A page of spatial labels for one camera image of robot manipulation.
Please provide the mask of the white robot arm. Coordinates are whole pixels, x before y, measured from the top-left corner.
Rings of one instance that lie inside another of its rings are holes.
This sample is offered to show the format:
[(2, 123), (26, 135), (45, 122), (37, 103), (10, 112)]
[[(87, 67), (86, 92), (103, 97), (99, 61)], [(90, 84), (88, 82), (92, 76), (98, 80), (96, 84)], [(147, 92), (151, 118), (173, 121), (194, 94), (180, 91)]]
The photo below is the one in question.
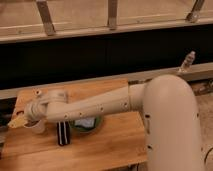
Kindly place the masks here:
[(38, 92), (11, 128), (45, 120), (49, 123), (139, 111), (145, 125), (149, 171), (205, 171), (199, 109), (183, 78), (160, 75), (147, 82), (69, 102), (65, 90)]

